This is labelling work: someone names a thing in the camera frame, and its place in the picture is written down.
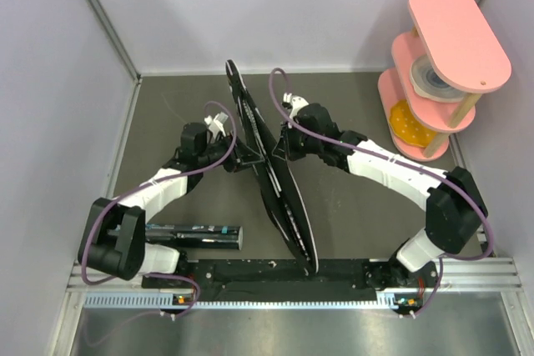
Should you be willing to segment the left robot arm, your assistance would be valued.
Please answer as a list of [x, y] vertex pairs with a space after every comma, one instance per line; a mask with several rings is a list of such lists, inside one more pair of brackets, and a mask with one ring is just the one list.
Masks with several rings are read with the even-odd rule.
[[184, 284], [189, 266], [180, 252], [149, 243], [146, 224], [170, 203], [190, 193], [210, 169], [235, 173], [262, 163], [264, 157], [219, 124], [184, 126], [173, 157], [145, 183], [116, 198], [98, 198], [89, 209], [78, 262], [105, 278], [130, 280], [160, 273], [171, 286]]

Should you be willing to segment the black sport racket bag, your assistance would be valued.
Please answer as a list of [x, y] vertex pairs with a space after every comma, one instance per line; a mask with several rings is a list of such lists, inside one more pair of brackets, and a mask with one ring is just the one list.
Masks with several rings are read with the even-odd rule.
[[295, 177], [286, 159], [273, 154], [275, 137], [233, 60], [225, 62], [225, 72], [247, 146], [261, 156], [253, 170], [268, 217], [305, 274], [316, 274], [319, 258], [315, 238]]

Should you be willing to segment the black shuttlecock tube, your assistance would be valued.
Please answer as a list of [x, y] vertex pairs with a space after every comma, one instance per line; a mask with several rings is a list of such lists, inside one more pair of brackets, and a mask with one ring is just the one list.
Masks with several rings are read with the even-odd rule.
[[240, 250], [243, 236], [239, 226], [148, 224], [145, 229], [149, 243], [171, 248]]

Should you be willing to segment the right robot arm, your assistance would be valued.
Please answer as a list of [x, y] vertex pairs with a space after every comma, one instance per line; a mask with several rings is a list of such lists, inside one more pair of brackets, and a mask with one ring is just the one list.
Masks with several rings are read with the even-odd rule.
[[486, 205], [466, 169], [428, 168], [362, 134], [341, 131], [326, 108], [302, 97], [292, 97], [277, 108], [284, 119], [277, 153], [291, 161], [314, 154], [330, 167], [408, 198], [424, 212], [424, 228], [390, 257], [387, 273], [395, 283], [409, 285], [433, 259], [459, 254], [486, 222]]

